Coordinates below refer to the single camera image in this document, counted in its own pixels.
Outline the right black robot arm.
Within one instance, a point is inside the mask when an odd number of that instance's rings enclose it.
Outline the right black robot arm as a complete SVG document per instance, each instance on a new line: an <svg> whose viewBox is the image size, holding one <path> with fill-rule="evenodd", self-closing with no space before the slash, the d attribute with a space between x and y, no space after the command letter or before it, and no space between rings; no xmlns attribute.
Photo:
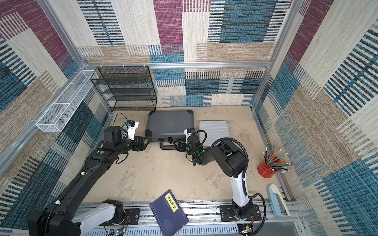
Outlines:
<svg viewBox="0 0 378 236"><path fill-rule="evenodd" d="M191 156L190 162L194 166L207 165L215 161L224 174L230 178L232 188L232 207L238 220L247 219L252 215L253 198L262 195L249 195L246 182L246 172L249 159L243 145L229 137L219 138L208 147L196 135L187 140L172 141L173 148Z"/></svg>

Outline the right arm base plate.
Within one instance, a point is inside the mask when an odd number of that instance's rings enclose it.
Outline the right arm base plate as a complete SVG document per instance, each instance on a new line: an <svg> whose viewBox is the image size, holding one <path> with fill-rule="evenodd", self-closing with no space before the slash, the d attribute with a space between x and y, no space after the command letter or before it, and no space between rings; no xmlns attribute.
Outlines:
<svg viewBox="0 0 378 236"><path fill-rule="evenodd" d="M240 218L236 216L236 213L233 210L233 206L221 205L216 208L216 212L221 217L221 222L231 222L231 221L261 221L262 211L259 209L258 205L252 205L251 210L247 213L247 216Z"/></svg>

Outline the large black poker case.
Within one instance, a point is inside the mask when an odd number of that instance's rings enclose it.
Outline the large black poker case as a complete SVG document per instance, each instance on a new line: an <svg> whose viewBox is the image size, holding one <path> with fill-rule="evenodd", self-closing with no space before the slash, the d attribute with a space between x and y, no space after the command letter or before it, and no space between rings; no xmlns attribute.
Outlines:
<svg viewBox="0 0 378 236"><path fill-rule="evenodd" d="M185 140L184 130L195 128L192 110L151 111L145 136L159 143L162 150L176 150L173 142Z"/></svg>

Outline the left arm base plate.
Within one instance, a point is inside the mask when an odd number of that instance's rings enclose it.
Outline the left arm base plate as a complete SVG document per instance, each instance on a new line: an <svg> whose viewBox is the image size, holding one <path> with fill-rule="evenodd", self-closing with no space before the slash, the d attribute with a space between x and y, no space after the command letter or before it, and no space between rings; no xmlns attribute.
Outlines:
<svg viewBox="0 0 378 236"><path fill-rule="evenodd" d="M100 226L123 226L123 225L137 225L139 222L140 209L139 208L124 208L120 220L107 221Z"/></svg>

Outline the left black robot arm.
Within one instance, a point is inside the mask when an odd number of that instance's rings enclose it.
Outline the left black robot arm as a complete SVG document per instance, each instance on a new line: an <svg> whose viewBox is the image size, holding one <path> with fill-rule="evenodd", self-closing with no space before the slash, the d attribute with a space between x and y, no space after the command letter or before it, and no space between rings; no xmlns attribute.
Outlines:
<svg viewBox="0 0 378 236"><path fill-rule="evenodd" d="M121 161L121 154L143 151L150 140L146 137L130 136L120 126L110 126L103 134L102 145L86 158L83 168L58 197L44 210L34 210L27 218L31 236L84 236L105 223L124 222L123 204L117 200L106 200L95 209L75 216L80 204L94 184Z"/></svg>

